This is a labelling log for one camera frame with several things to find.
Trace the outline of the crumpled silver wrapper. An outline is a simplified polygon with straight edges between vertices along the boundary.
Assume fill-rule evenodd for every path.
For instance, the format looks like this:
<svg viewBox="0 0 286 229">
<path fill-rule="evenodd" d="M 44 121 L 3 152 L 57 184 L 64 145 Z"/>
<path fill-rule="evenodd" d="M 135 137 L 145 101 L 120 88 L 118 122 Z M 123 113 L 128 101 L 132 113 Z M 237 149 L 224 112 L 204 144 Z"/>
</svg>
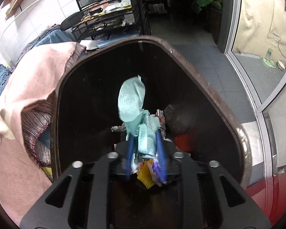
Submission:
<svg viewBox="0 0 286 229">
<path fill-rule="evenodd" d="M 165 122 L 165 116 L 162 110 L 157 109 L 157 112 L 155 113 L 155 117 L 159 119 L 160 122 L 160 131 L 162 138 L 166 138 L 166 122 Z"/>
</svg>

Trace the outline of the teal wrapper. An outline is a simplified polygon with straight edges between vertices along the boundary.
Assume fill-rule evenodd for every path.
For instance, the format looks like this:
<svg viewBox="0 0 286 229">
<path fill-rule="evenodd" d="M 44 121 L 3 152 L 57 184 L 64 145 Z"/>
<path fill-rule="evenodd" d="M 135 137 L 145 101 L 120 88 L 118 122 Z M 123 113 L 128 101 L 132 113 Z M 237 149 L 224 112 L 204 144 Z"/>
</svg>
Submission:
<svg viewBox="0 0 286 229">
<path fill-rule="evenodd" d="M 128 135 L 137 139 L 137 152 L 144 159 L 155 159 L 156 132 L 160 129 L 158 117 L 143 109 L 145 85 L 140 76 L 123 82 L 118 96 L 119 117 Z"/>
</svg>

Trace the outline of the pink polka dot bedspread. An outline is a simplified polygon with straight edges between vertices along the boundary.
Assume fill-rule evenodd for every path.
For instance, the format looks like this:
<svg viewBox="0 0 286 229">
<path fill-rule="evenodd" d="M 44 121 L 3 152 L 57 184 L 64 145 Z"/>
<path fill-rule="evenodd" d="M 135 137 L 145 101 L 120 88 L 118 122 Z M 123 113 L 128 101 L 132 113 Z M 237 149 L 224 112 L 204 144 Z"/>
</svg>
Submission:
<svg viewBox="0 0 286 229">
<path fill-rule="evenodd" d="M 51 186 L 35 147 L 51 123 L 53 93 L 85 53 L 76 42 L 44 44 L 24 55 L 0 96 L 0 205 L 15 224 Z"/>
</svg>

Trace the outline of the potted plant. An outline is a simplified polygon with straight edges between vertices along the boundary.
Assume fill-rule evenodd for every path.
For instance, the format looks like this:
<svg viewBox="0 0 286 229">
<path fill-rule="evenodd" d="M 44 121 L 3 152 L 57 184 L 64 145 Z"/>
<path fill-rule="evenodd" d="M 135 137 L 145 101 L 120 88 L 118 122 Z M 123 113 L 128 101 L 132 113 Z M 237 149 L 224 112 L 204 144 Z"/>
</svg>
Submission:
<svg viewBox="0 0 286 229">
<path fill-rule="evenodd" d="M 220 13 L 223 11 L 224 0 L 196 0 L 196 2 L 200 9 L 213 9 Z"/>
</svg>

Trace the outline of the massage bed with grey cover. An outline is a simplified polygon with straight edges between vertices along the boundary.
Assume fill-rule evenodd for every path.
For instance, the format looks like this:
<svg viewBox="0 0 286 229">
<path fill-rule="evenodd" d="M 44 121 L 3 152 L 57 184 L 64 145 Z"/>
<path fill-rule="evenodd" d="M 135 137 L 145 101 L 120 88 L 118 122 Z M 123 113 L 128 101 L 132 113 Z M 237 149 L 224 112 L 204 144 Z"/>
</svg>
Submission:
<svg viewBox="0 0 286 229">
<path fill-rule="evenodd" d="M 74 37 L 61 29 L 61 25 L 55 24 L 40 33 L 34 40 L 29 42 L 24 49 L 21 51 L 16 63 L 15 67 L 24 57 L 24 55 L 29 52 L 32 48 L 41 46 L 43 44 L 57 44 L 62 42 L 75 41 Z"/>
</svg>

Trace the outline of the purple plastic bag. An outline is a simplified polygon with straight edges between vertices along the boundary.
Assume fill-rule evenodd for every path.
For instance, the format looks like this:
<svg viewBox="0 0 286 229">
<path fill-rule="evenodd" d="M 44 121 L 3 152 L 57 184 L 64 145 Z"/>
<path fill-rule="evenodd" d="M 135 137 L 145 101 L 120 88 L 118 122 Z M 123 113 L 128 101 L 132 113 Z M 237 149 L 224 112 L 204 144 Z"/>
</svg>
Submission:
<svg viewBox="0 0 286 229">
<path fill-rule="evenodd" d="M 160 167 L 158 164 L 158 159 L 151 159 L 151 163 L 149 164 L 149 170 L 151 174 L 152 180 L 161 187 L 162 185 L 166 185 L 167 181 L 162 178 L 162 174 L 160 171 Z"/>
</svg>

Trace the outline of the black trash bin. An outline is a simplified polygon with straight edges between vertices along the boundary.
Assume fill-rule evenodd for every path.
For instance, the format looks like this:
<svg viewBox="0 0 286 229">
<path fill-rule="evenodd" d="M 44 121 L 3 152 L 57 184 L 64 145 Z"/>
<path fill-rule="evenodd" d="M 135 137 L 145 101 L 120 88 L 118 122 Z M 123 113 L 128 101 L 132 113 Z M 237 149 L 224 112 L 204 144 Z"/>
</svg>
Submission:
<svg viewBox="0 0 286 229">
<path fill-rule="evenodd" d="M 122 83 L 141 77 L 143 108 L 167 113 L 167 135 L 186 133 L 194 160 L 217 160 L 246 188 L 252 170 L 247 135 L 219 92 L 174 47 L 154 36 L 122 40 L 78 60 L 54 90 L 51 167 L 59 177 L 76 160 L 98 160 L 119 142 Z"/>
</svg>

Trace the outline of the yellow foam net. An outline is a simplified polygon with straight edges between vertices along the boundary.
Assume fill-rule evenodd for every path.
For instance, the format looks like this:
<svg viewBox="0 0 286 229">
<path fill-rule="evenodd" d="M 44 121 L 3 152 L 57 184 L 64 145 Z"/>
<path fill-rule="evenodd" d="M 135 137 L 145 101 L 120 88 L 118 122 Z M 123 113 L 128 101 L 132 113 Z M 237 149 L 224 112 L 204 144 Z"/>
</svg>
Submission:
<svg viewBox="0 0 286 229">
<path fill-rule="evenodd" d="M 156 183 L 151 174 L 153 160 L 144 161 L 141 163 L 137 172 L 137 179 L 147 188 L 152 188 Z"/>
</svg>

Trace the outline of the black drawer cart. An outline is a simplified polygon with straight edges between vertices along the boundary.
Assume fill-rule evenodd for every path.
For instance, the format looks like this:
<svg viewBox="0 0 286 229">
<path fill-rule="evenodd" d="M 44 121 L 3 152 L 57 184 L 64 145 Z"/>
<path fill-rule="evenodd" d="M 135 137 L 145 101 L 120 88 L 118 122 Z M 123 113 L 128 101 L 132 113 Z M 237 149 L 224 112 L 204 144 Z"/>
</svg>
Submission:
<svg viewBox="0 0 286 229">
<path fill-rule="evenodd" d="M 81 21 L 70 28 L 78 41 L 124 30 L 134 30 L 139 35 L 151 35 L 145 0 L 75 1 L 79 11 L 84 12 Z"/>
</svg>

